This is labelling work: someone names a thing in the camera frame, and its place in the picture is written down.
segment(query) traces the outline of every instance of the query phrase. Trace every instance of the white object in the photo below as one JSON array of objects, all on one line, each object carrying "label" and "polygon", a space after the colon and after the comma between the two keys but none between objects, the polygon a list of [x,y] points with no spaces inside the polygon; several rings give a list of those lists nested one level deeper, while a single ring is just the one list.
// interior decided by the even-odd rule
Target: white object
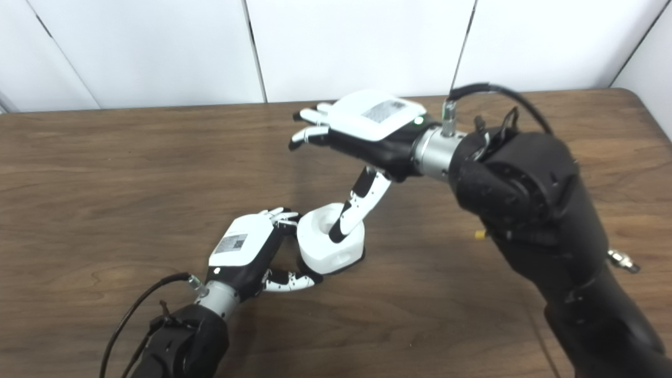
[{"label": "white object", "polygon": [[666,2],[478,0],[455,86],[608,87]]},{"label": "white object", "polygon": [[210,254],[208,265],[248,265],[257,257],[273,229],[273,223],[264,214],[236,218]]},{"label": "white object", "polygon": [[271,281],[271,278],[266,278],[263,290],[271,293],[287,293],[315,286],[315,281],[309,276],[301,275],[301,277],[296,278],[296,273],[294,272],[283,272],[283,274],[287,274],[287,283],[281,284]]},{"label": "white object", "polygon": [[99,109],[25,0],[0,1],[0,104],[9,112]]},{"label": "white object", "polygon": [[672,6],[660,16],[614,82],[633,91],[672,139]]},{"label": "white object", "polygon": [[392,181],[374,168],[367,167],[366,170],[369,174],[375,175],[373,182],[369,190],[361,197],[354,191],[350,192],[350,199],[348,200],[350,207],[341,214],[341,221],[339,222],[343,235],[350,234],[355,227],[364,221],[364,218],[376,207],[392,184]]},{"label": "white object", "polygon": [[351,93],[326,109],[333,130],[365,141],[379,141],[427,113],[417,102],[373,89]]},{"label": "white object", "polygon": [[298,223],[296,238],[306,265],[319,274],[329,274],[354,264],[364,253],[364,224],[360,222],[340,243],[329,239],[342,203],[332,203],[305,214]]},{"label": "white object", "polygon": [[247,0],[247,7],[267,98],[285,102],[364,88],[447,94],[474,0]]},{"label": "white object", "polygon": [[30,3],[102,108],[263,101],[240,0]]}]

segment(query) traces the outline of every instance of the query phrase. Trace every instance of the qr code label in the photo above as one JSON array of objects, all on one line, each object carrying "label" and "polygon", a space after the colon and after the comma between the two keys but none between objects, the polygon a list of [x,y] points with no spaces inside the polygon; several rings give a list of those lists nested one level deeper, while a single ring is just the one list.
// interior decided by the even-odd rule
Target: qr code label
[{"label": "qr code label", "polygon": [[392,115],[406,107],[407,105],[403,102],[387,100],[365,111],[362,113],[362,116],[374,121],[375,123],[382,123],[387,118],[390,118]]},{"label": "qr code label", "polygon": [[243,249],[243,244],[245,244],[245,239],[247,239],[247,234],[242,235],[233,235],[223,237],[222,241],[219,242],[217,248],[214,250],[215,254],[221,254],[224,252],[235,252]]}]

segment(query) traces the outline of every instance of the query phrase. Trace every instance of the cable connector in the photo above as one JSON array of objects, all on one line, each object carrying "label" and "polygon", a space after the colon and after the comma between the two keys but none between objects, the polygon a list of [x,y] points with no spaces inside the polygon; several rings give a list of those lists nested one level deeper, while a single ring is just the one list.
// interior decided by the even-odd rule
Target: cable connector
[{"label": "cable connector", "polygon": [[191,286],[192,289],[196,291],[199,298],[205,297],[210,292],[208,288],[203,286],[201,280],[199,280],[198,277],[194,276],[193,274],[189,277],[187,282],[189,283],[189,286]]},{"label": "cable connector", "polygon": [[455,130],[457,129],[457,121],[455,119],[455,101],[446,99],[444,101],[443,112],[442,112],[442,127],[441,127],[441,136],[445,138],[451,138],[455,135]]},{"label": "cable connector", "polygon": [[641,270],[639,265],[635,264],[634,261],[632,261],[632,258],[627,254],[618,250],[609,250],[607,253],[609,254],[609,261],[611,261],[616,268],[625,269],[632,274],[639,273]]}]

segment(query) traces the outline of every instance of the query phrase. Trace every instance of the wood grain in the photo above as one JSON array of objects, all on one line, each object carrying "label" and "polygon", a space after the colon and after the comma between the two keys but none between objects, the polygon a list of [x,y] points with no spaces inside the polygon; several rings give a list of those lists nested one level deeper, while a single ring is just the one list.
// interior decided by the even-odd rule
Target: wood grain
[{"label": "wood grain", "polygon": [[[614,247],[644,270],[617,273],[672,345],[672,148],[642,104],[618,89],[531,93],[583,167]],[[442,99],[419,98],[439,114]],[[290,153],[306,104],[0,116],[0,373],[92,377],[127,307],[158,278],[203,274],[230,222],[268,207],[342,202],[363,164],[328,149]],[[512,106],[459,105],[460,128]],[[536,127],[526,115],[526,129]],[[221,377],[562,377],[531,285],[513,273],[446,186],[393,186],[367,223],[367,258],[313,290],[239,307]],[[291,267],[287,242],[276,263]],[[120,374],[160,298],[113,353]]]}]

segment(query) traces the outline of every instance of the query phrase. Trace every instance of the robotic arm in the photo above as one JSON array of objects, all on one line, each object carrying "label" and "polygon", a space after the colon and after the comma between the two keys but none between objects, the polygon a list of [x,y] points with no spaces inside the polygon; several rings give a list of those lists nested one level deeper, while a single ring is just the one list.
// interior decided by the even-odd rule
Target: robotic arm
[{"label": "robotic arm", "polygon": [[[456,101],[479,92],[516,100],[544,133],[520,132],[517,108],[497,127],[476,117],[474,132],[456,131]],[[458,204],[480,217],[512,269],[544,296],[546,319],[578,377],[672,377],[660,338],[605,262],[630,272],[638,267],[610,249],[578,163],[539,111],[486,83],[451,91],[442,118],[433,120],[407,100],[357,92],[297,113],[295,120],[314,126],[295,134],[290,149],[304,142],[330,146],[396,182],[429,176],[447,183]]]}]

